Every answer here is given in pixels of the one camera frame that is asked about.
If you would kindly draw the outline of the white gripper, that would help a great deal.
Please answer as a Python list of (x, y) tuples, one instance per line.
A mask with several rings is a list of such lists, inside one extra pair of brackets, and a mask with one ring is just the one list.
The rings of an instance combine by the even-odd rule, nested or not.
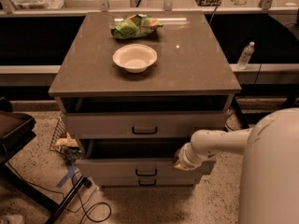
[(192, 149), (190, 143), (186, 143), (178, 152), (178, 160), (173, 163), (174, 168), (181, 171), (191, 171), (201, 166), (203, 160)]

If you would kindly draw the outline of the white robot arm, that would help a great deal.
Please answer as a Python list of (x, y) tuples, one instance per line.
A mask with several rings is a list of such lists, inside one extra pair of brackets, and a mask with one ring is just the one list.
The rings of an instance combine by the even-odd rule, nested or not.
[(299, 224), (299, 108), (273, 112), (250, 129), (197, 131), (174, 167), (191, 171), (221, 152), (243, 156), (238, 224)]

